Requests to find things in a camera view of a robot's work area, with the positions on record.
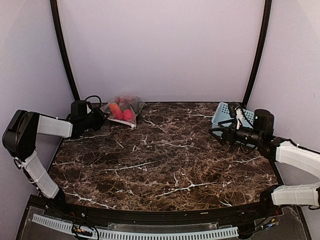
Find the clear zip top bag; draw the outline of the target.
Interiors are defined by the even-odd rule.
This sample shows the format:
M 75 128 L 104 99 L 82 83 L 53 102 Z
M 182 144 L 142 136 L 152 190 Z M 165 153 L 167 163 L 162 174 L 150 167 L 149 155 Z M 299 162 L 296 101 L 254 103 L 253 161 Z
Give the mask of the clear zip top bag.
M 108 115 L 108 120 L 135 128 L 137 126 L 137 116 L 144 105 L 145 102 L 138 96 L 117 95 L 107 104 L 101 106 L 100 110 Z

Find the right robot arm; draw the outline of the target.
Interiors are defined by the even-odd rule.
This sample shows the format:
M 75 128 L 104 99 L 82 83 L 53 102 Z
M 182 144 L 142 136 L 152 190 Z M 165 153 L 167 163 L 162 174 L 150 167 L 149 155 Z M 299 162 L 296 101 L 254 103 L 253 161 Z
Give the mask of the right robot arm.
M 240 144 L 257 150 L 270 163 L 280 163 L 320 176 L 319 152 L 300 146 L 291 139 L 274 136 L 274 115 L 265 109 L 244 110 L 235 103 L 221 102 L 208 131 L 221 145 Z M 276 206 L 320 207 L 319 182 L 300 185 L 276 184 L 264 190 L 255 213 L 266 217 Z

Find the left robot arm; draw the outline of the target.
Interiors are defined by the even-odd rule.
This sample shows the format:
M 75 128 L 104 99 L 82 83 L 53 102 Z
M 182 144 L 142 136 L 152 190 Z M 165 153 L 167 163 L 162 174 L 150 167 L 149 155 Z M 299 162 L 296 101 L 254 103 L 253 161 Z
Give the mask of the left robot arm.
M 37 138 L 40 135 L 64 139 L 78 139 L 85 131 L 98 131 L 104 125 L 106 115 L 99 107 L 93 107 L 87 100 L 77 100 L 70 106 L 66 119 L 39 112 L 19 109 L 8 124 L 2 144 L 13 157 L 18 169 L 23 170 L 28 181 L 38 188 L 47 199 L 53 200 L 51 210 L 60 218 L 71 213 L 65 203 L 65 193 L 50 177 L 37 153 Z

